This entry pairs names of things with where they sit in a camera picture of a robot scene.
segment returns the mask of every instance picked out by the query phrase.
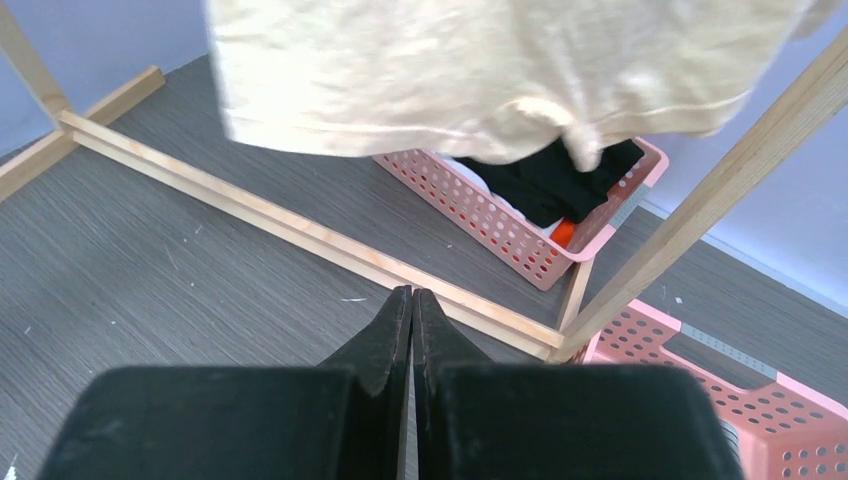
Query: wooden frame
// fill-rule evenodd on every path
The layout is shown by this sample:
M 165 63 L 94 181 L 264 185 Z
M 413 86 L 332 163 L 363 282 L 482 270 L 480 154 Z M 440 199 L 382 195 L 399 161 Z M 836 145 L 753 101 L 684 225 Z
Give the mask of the wooden frame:
M 0 50 L 56 125 L 53 133 L 0 166 L 0 201 L 82 145 L 386 288 L 403 284 L 428 288 L 451 318 L 556 362 L 577 353 L 848 100 L 846 29 L 579 314 L 592 261 L 577 265 L 557 326 L 550 328 L 108 128 L 164 85 L 159 69 L 147 69 L 79 115 L 2 0 Z

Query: folded black cloth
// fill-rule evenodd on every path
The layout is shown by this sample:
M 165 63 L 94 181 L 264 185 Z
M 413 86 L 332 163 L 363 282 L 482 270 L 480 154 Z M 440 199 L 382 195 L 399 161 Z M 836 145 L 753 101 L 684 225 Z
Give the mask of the folded black cloth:
M 607 192 L 645 152 L 632 140 L 604 149 L 591 172 L 578 172 L 568 150 L 556 140 L 542 150 L 508 165 L 488 165 L 472 158 L 456 160 L 473 170 L 489 190 L 503 197 L 527 220 L 545 228 L 565 217 L 582 222 L 608 200 Z

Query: white wall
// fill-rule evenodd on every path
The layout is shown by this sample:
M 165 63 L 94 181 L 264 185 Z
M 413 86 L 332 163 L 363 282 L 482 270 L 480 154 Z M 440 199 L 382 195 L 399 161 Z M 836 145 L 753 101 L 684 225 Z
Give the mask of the white wall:
M 202 0 L 4 0 L 71 104 L 83 111 L 150 65 L 206 53 Z M 0 155 L 51 129 L 0 55 Z
M 148 65 L 173 70 L 206 53 L 203 0 L 5 0 L 84 110 Z M 647 199 L 667 215 L 848 23 L 844 6 L 814 36 L 788 45 L 747 108 L 709 139 L 651 138 L 671 167 Z M 0 62 L 0 154 L 50 124 Z M 786 161 L 710 233 L 710 243 L 848 315 L 848 109 Z
M 848 3 L 814 35 L 788 44 L 744 111 L 706 139 L 649 140 L 671 159 L 647 197 L 667 216 L 848 24 Z M 710 232 L 706 241 L 848 316 L 848 108 L 832 118 Z

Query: wall baseboard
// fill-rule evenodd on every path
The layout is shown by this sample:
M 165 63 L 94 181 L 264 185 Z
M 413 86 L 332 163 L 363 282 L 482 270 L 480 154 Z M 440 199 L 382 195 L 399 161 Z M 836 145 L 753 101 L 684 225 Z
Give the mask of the wall baseboard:
M 667 212 L 662 208 L 657 207 L 656 205 L 650 202 L 642 202 L 640 207 L 644 208 L 648 212 L 661 219 L 666 219 L 671 214 L 671 212 Z M 813 290 L 812 288 L 794 280 L 789 275 L 784 274 L 783 272 L 776 270 L 759 260 L 754 259 L 753 257 L 747 255 L 746 253 L 736 249 L 735 247 L 728 245 L 722 240 L 716 238 L 709 233 L 704 235 L 701 240 L 704 241 L 707 245 L 718 249 L 720 252 L 729 255 L 730 257 L 744 263 L 745 265 L 753 268 L 754 270 L 762 273 L 763 275 L 771 278 L 772 280 L 784 285 L 785 287 L 794 290 L 801 295 L 809 298 L 810 300 L 818 303 L 819 305 L 831 310 L 843 317 L 848 318 L 848 304 L 839 303 L 833 298 L 822 295 L 821 293 Z

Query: hanging clothing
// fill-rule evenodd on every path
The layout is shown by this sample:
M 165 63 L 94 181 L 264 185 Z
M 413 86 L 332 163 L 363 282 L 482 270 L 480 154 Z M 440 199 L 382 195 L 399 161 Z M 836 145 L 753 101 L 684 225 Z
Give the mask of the hanging clothing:
M 207 0 L 227 135 L 505 164 L 563 138 L 580 171 L 640 135 L 707 135 L 839 0 Z
M 544 229 L 563 217 L 582 222 L 608 200 L 607 192 L 644 156 L 636 143 L 627 140 L 605 148 L 598 168 L 579 172 L 562 142 L 555 141 L 508 165 L 489 165 L 471 158 L 456 161 L 479 175 L 493 194 Z

